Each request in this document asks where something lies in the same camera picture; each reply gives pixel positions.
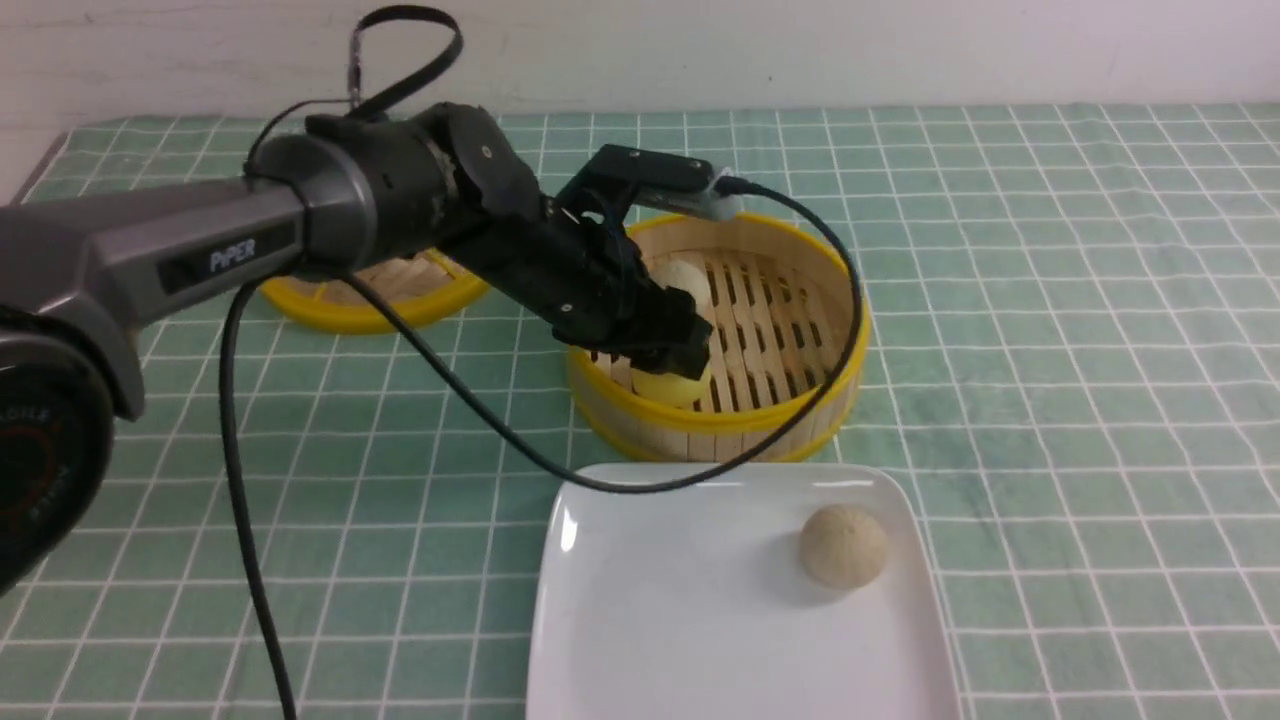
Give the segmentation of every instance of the white wall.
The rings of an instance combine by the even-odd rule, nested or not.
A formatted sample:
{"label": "white wall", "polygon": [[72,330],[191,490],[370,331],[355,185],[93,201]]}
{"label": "white wall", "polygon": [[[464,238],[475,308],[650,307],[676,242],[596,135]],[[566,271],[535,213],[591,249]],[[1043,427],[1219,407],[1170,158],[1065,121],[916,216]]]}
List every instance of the white wall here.
{"label": "white wall", "polygon": [[[1280,99],[1280,0],[438,0],[499,111]],[[0,128],[343,94],[367,0],[0,0]],[[366,42],[374,88],[440,47]]]}

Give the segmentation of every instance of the wooden slat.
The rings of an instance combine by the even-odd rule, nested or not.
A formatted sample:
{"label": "wooden slat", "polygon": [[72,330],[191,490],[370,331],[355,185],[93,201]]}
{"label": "wooden slat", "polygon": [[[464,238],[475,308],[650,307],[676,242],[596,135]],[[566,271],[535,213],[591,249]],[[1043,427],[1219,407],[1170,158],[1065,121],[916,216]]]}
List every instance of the wooden slat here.
{"label": "wooden slat", "polygon": [[678,228],[672,224],[658,225],[650,228],[644,234],[644,242],[640,245],[640,254],[649,266],[654,266],[658,259],[666,256],[672,250],[680,249],[680,232]]}
{"label": "wooden slat", "polygon": [[726,433],[716,436],[716,461],[724,462],[742,454],[742,436]]}
{"label": "wooden slat", "polygon": [[613,361],[609,360],[608,355],[596,355],[591,364],[599,368],[599,370],[604,373],[604,377],[613,377]]}
{"label": "wooden slat", "polygon": [[689,457],[689,433],[662,428],[658,436],[659,457]]}
{"label": "wooden slat", "polygon": [[716,437],[708,433],[689,436],[689,460],[710,460],[716,457]]}
{"label": "wooden slat", "polygon": [[[778,340],[773,334],[773,318],[769,315],[771,309],[764,295],[764,273],[760,270],[760,265],[765,261],[759,255],[742,254],[742,263],[746,265],[748,275],[751,281],[751,292],[755,295],[755,304],[751,305],[750,311],[751,331],[754,332],[756,328],[760,331],[753,341],[756,345],[760,360],[760,366],[755,373],[756,389],[762,395],[762,405],[774,405],[769,393],[769,375],[776,378],[774,388],[778,391],[778,400],[785,401],[786,395],[782,393],[782,388],[777,387],[777,383],[783,382],[782,378],[786,373],[782,366],[782,350],[778,347]],[[768,265],[773,266],[772,260],[768,260]],[[759,345],[762,340],[764,341],[763,346]]]}
{"label": "wooden slat", "polygon": [[[778,347],[778,364],[782,366],[782,372],[774,375],[773,380],[777,384],[778,395],[791,400],[803,392],[804,386],[804,356],[796,348],[795,337],[791,334],[790,327],[786,325],[786,313],[785,307],[787,301],[783,300],[785,295],[782,286],[778,283],[778,270],[776,263],[762,263],[763,272],[763,284],[768,288],[769,296],[773,297],[772,305],[769,305],[769,324],[764,328],[767,334],[772,334],[771,342]],[[795,389],[792,391],[792,382],[795,383]]]}
{"label": "wooden slat", "polygon": [[712,307],[716,314],[716,323],[724,329],[728,338],[728,350],[724,352],[724,375],[728,384],[727,395],[732,405],[723,407],[723,411],[744,411],[751,409],[751,391],[746,382],[746,359],[742,352],[742,342],[737,334],[736,315],[748,311],[746,288],[741,287],[741,274],[737,264],[730,254],[717,254],[714,265],[719,268],[722,286],[726,292],[721,296],[719,304]]}
{"label": "wooden slat", "polygon": [[[713,325],[723,327],[722,323],[722,307],[728,299],[728,291],[724,284],[723,269],[717,264],[712,263],[712,272],[708,273],[716,277],[716,286],[719,288],[719,302],[712,306],[712,313],[714,315]],[[714,338],[714,345],[712,346],[712,359],[710,359],[710,374],[712,383],[709,386],[708,401],[703,402],[703,413],[714,413],[716,404],[719,404],[721,413],[730,413],[733,410],[733,398],[728,389],[728,375],[730,375],[730,354],[733,350],[733,343],[728,343],[728,350],[722,350],[719,345],[719,336]]]}
{"label": "wooden slat", "polygon": [[[741,436],[742,437],[742,450],[748,450],[748,448],[755,447],[756,445],[760,443],[762,439],[764,439],[765,437],[768,437],[769,433],[772,433],[772,432],[773,430],[769,429],[769,430],[762,430],[762,432],[758,432],[758,433],[744,433]],[[778,446],[781,446],[781,445],[785,445],[785,443],[780,442],[778,445],[774,445],[774,446],[769,447],[768,450],[765,450],[764,455],[760,457],[760,460],[768,460],[771,457],[777,456],[778,455],[778,452],[777,452],[778,451]]]}
{"label": "wooden slat", "polygon": [[444,268],[426,259],[389,260],[374,284],[389,302],[401,302],[435,292],[453,281]]}
{"label": "wooden slat", "polygon": [[[824,377],[822,352],[818,350],[818,343],[813,338],[813,332],[809,329],[809,318],[806,316],[806,307],[800,300],[800,279],[795,270],[788,266],[780,265],[778,268],[782,281],[787,283],[791,290],[791,300],[782,304],[782,313],[780,320],[783,324],[783,332],[791,333],[788,337],[795,341],[796,329],[800,332],[800,337],[804,338],[804,347],[797,348],[797,356],[800,357],[804,369],[813,373],[815,383],[820,383]],[[815,383],[809,383],[801,372],[801,377],[796,378],[796,382],[805,383],[804,389],[809,391]]]}
{"label": "wooden slat", "polygon": [[827,288],[831,297],[840,297],[841,301],[849,297],[849,275],[826,252],[806,247],[803,252],[787,256],[787,264],[818,287]]}
{"label": "wooden slat", "polygon": [[[801,278],[800,282],[804,283],[805,295],[808,301],[804,304],[805,315],[809,316],[809,323],[818,328],[818,333],[822,334],[822,346],[818,347],[818,354],[822,357],[823,368],[835,368],[836,360],[840,359],[840,347],[844,345],[845,337],[849,334],[849,325],[844,322],[837,322],[835,313],[828,310],[829,304],[824,297],[824,292],[813,284],[808,278]],[[841,332],[836,332],[836,328],[841,328]],[[817,343],[817,336],[813,334],[813,327],[809,328],[809,334]]]}
{"label": "wooden slat", "polygon": [[719,333],[712,331],[712,340],[708,343],[708,350],[710,350],[710,357],[707,360],[707,366],[709,369],[712,380],[708,382],[707,387],[703,388],[703,396],[698,398],[696,409],[699,413],[714,413],[716,404],[719,402],[721,407],[726,406],[726,400],[728,396],[723,395],[723,388],[721,388],[721,382],[716,378],[724,377],[724,354],[721,350]]}

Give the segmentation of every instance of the robotic arm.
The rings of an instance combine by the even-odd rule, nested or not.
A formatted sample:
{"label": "robotic arm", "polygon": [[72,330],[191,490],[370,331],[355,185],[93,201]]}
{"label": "robotic arm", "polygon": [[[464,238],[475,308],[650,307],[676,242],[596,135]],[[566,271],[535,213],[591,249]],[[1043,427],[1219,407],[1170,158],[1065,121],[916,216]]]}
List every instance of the robotic arm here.
{"label": "robotic arm", "polygon": [[700,377],[710,325],[649,278],[621,218],[639,204],[728,219],[717,179],[705,161],[605,146],[549,197],[489,113],[439,104],[397,122],[312,115],[234,179],[0,208],[0,592],[93,498],[113,418],[142,415],[136,333],[250,281],[435,247],[564,343]]}

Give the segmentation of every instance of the white plate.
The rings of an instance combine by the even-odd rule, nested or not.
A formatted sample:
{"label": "white plate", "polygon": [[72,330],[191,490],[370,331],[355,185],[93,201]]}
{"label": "white plate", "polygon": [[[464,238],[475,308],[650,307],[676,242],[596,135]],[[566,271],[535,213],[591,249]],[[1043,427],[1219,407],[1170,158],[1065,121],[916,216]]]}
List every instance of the white plate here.
{"label": "white plate", "polygon": [[[596,465],[614,482],[705,465]],[[814,510],[858,503],[890,561],[854,593],[797,559]],[[543,551],[527,720],[960,717],[937,592],[891,478],[847,465],[754,464],[689,489],[564,486]]]}

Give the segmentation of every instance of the gray arm segment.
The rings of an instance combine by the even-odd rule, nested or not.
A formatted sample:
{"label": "gray arm segment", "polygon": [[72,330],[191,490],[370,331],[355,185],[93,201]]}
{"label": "gray arm segment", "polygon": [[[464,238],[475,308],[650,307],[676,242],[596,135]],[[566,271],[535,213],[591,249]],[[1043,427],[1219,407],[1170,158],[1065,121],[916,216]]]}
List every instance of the gray arm segment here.
{"label": "gray arm segment", "polygon": [[244,178],[0,208],[0,309],[78,333],[114,379],[118,414],[137,419],[136,333],[279,273],[302,252],[303,223],[287,184]]}

